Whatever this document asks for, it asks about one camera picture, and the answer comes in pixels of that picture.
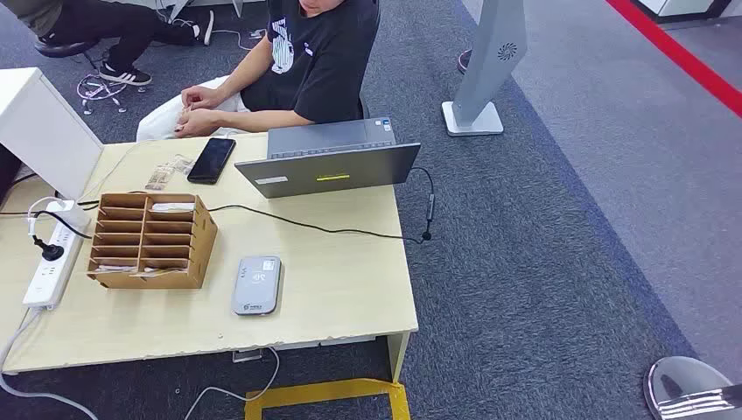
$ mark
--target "white power strip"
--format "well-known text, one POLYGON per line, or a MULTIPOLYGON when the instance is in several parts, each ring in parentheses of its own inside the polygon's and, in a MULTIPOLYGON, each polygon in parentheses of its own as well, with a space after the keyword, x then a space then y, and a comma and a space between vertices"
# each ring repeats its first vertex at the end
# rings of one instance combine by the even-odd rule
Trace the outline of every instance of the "white power strip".
POLYGON ((54 309, 60 302, 74 262, 80 253, 82 238, 63 224, 57 223, 49 244, 61 246, 65 249, 65 253, 55 261, 41 259, 24 296, 24 305, 31 308, 54 309))

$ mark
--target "wooden organizer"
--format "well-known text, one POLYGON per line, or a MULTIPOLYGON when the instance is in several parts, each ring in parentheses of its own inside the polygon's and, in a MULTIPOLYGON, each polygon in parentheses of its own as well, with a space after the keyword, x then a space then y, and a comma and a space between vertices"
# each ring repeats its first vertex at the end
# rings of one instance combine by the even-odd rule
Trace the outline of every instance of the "wooden organizer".
POLYGON ((103 194, 87 275, 111 289, 200 289, 216 223, 198 195, 103 194), (195 203, 193 211, 153 212, 156 203, 195 203), (94 273, 100 265, 136 270, 94 273), (145 268, 174 270, 147 276, 145 268))

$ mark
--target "white pants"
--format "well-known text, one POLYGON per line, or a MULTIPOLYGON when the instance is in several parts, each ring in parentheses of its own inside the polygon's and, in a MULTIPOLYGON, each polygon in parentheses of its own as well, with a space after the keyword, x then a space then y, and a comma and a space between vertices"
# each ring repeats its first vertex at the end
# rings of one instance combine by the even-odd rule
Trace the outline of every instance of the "white pants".
MULTIPOLYGON (((200 85, 204 88, 216 89, 227 79, 228 76, 217 77, 200 85)), ((220 111, 227 112, 248 112, 242 103, 240 94, 227 98, 220 106, 216 107, 220 111)), ((170 99, 160 105, 154 111, 150 112, 142 121, 139 122, 139 129, 136 131, 136 140, 138 142, 146 140, 162 140, 175 137, 175 126, 178 124, 180 112, 183 110, 183 101, 180 95, 170 99)), ((232 133, 244 133, 240 129, 217 129, 213 136, 226 136, 232 133)))

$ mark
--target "gray laptop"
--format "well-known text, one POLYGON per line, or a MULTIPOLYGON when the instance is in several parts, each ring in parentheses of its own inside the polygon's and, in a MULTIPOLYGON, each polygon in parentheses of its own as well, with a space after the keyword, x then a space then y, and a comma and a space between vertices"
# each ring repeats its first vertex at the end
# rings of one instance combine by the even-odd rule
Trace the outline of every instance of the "gray laptop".
POLYGON ((268 159, 293 158, 396 144, 388 118, 268 130, 268 159))
POLYGON ((396 143, 388 118, 373 118, 271 129, 268 158, 234 166, 272 199, 399 184, 419 150, 420 143, 396 143))

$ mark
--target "floor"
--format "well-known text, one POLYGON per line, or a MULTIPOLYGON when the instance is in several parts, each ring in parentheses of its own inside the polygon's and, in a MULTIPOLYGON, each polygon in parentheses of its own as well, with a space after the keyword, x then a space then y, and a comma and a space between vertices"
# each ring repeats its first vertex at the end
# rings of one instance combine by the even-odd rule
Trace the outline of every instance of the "floor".
MULTIPOLYGON (((439 106, 461 82, 455 59, 471 44, 472 16, 450 0, 382 5, 364 95, 401 141, 423 142, 417 162, 432 170, 439 202, 434 241, 406 248, 420 324, 402 371, 410 412, 648 420, 641 380, 658 358, 700 355, 739 379, 740 121, 602 0, 526 5, 528 55, 494 99, 506 132, 457 139, 439 106)), ((264 20, 260 4, 246 4, 242 21, 216 10, 242 33, 264 20)), ((0 36, 17 41, 0 45, 0 67, 40 66, 72 101, 78 65, 40 58, 4 10, 0 22, 0 36)), ((139 64, 155 87, 130 92, 127 114, 101 106, 85 121, 106 143, 130 141, 138 118, 241 55, 226 34, 209 48, 151 48, 139 64)), ((419 235, 427 185, 411 177, 396 193, 403 231, 419 235)), ((385 344, 281 352, 276 385, 388 379, 385 344)), ((211 354, 9 382, 65 394, 101 418, 177 419, 205 386, 259 389, 273 362, 211 354)), ((79 418, 53 401, 2 394, 0 404, 11 419, 79 418)), ((211 395, 192 418, 242 416, 241 403, 211 395)), ((362 398, 265 418, 297 417, 389 412, 383 398, 362 398)))
MULTIPOLYGON (((515 81, 694 349, 742 381, 742 120, 603 0, 526 18, 515 81)), ((670 34, 739 83, 739 22, 670 34)))
POLYGON ((742 16, 703 22, 664 24, 662 28, 735 88, 742 89, 742 16))

